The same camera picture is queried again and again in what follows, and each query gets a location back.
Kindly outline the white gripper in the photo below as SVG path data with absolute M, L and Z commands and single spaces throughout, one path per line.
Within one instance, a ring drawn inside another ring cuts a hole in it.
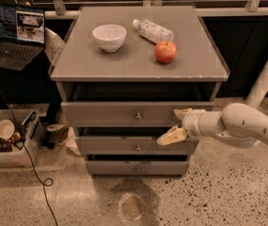
M 167 146 L 173 143 L 186 140 L 187 136 L 192 138 L 201 137 L 199 129 L 199 121 L 204 109 L 175 109 L 174 114 L 181 120 L 183 128 L 177 125 L 171 127 L 166 133 L 157 139 L 157 143 L 161 146 Z

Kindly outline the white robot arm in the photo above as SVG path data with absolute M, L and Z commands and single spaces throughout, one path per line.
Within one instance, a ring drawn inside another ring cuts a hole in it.
M 248 148 L 257 141 L 268 145 L 268 116 L 249 105 L 233 103 L 221 111 L 175 109 L 181 127 L 174 125 L 157 139 L 161 146 L 189 138 L 211 137 L 224 144 Z

